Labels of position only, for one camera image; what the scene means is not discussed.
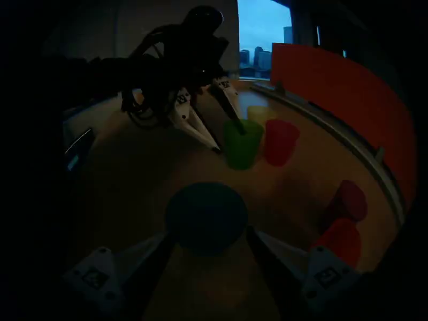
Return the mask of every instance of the yellow cup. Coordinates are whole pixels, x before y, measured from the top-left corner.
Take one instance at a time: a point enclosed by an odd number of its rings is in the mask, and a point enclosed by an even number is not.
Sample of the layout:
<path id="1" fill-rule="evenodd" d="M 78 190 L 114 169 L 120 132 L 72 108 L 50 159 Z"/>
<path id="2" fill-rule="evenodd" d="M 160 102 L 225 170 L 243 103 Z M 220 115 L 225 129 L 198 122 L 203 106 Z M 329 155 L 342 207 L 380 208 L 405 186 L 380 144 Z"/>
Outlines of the yellow cup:
<path id="1" fill-rule="evenodd" d="M 266 126 L 266 122 L 270 119 L 275 119 L 277 114 L 265 106 L 248 106 L 248 120 L 255 121 L 263 127 Z"/>

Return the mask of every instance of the black cable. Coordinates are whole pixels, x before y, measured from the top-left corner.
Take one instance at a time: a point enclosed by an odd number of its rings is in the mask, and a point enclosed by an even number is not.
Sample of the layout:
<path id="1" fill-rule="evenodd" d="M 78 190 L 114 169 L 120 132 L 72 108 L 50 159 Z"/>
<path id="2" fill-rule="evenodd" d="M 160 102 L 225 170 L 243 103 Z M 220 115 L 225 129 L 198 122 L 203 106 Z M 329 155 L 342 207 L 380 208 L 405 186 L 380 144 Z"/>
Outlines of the black cable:
<path id="1" fill-rule="evenodd" d="M 177 25 L 166 25 L 155 28 L 144 37 L 143 41 L 138 45 L 138 47 L 131 53 L 129 57 L 131 59 L 138 59 L 138 57 L 144 55 L 150 47 L 153 47 L 156 51 L 156 54 L 158 55 L 158 59 L 164 59 L 163 54 L 156 47 L 156 44 L 163 43 L 166 39 L 166 34 L 172 30 L 175 30 L 177 27 Z M 142 104 L 139 104 L 135 100 L 131 89 L 123 90 L 121 109 L 123 112 L 128 113 L 129 118 L 137 127 L 141 129 L 152 129 L 154 127 L 159 126 L 161 124 L 161 121 L 159 120 L 159 122 L 154 125 L 144 125 L 143 122 L 150 120 L 156 116 L 161 116 L 162 118 L 166 119 L 167 115 L 172 111 L 174 107 L 174 101 L 175 99 L 177 99 L 177 95 L 178 91 L 174 94 L 174 100 L 172 101 L 172 103 L 170 103 L 170 105 L 166 107 L 166 110 L 162 111 L 162 106 L 158 106 L 156 108 L 156 106 L 150 106 L 147 102 L 144 101 Z M 148 116 L 143 116 L 150 108 L 152 108 L 153 110 L 152 114 Z"/>

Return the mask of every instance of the window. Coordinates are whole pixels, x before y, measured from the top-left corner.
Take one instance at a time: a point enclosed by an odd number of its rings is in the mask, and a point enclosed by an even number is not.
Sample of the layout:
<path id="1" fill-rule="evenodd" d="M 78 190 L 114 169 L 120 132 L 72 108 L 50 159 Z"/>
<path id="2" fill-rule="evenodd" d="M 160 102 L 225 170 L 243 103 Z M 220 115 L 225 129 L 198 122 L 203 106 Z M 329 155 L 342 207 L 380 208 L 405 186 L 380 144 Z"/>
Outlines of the window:
<path id="1" fill-rule="evenodd" d="M 272 43 L 293 43 L 290 9 L 273 0 L 238 0 L 240 77 L 270 78 Z"/>

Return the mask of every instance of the green cup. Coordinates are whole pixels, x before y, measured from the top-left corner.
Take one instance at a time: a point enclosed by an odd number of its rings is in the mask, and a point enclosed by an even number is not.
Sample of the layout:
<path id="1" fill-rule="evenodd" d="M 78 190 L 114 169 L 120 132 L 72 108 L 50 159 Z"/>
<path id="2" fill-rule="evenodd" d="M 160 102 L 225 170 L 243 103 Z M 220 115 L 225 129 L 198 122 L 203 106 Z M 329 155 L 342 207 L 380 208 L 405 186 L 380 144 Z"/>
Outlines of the green cup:
<path id="1" fill-rule="evenodd" d="M 238 132 L 231 120 L 227 121 L 223 128 L 227 165 L 234 170 L 247 170 L 252 167 L 264 133 L 263 126 L 254 121 L 241 119 L 241 123 L 246 130 L 245 135 Z"/>

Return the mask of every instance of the red cup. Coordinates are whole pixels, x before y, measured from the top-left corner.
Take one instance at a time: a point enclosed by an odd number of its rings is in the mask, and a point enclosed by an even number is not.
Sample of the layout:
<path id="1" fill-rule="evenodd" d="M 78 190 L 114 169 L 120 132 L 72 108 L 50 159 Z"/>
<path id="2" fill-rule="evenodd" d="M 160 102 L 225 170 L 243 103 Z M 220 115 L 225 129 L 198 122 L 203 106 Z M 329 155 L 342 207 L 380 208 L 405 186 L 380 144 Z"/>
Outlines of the red cup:
<path id="1" fill-rule="evenodd" d="M 264 157 L 273 166 L 283 166 L 291 157 L 300 136 L 299 129 L 280 119 L 266 122 Z"/>
<path id="2" fill-rule="evenodd" d="M 361 255 L 361 237 L 355 223 L 350 219 L 340 218 L 319 237 L 311 249 L 324 246 L 342 259 L 347 265 L 355 268 Z"/>
<path id="3" fill-rule="evenodd" d="M 324 233 L 339 218 L 347 218 L 356 223 L 362 221 L 367 216 L 367 211 L 364 192 L 356 183 L 343 180 L 334 198 L 320 217 L 319 232 Z"/>

